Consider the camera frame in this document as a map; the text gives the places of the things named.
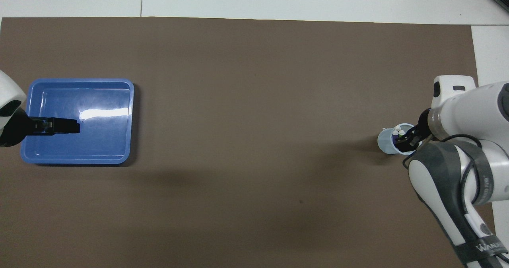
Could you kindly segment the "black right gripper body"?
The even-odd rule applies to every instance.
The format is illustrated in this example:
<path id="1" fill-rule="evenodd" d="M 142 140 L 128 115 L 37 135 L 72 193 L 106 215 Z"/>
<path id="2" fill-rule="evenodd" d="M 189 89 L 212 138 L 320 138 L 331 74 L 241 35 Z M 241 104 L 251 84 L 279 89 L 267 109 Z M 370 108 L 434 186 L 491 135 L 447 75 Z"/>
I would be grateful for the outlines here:
<path id="1" fill-rule="evenodd" d="M 431 108 L 425 109 L 418 118 L 418 124 L 415 126 L 415 134 L 419 139 L 427 139 L 429 136 L 433 135 L 428 124 L 430 111 Z"/>

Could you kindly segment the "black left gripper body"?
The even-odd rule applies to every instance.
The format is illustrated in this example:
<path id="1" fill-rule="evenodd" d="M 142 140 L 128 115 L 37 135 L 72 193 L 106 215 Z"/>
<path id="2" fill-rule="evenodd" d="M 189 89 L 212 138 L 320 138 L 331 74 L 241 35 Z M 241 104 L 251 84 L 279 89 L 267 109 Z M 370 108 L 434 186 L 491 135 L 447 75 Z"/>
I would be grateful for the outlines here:
<path id="1" fill-rule="evenodd" d="M 36 122 L 25 111 L 16 111 L 2 129 L 0 146 L 11 147 L 18 145 L 26 136 L 33 134 L 35 130 Z"/>

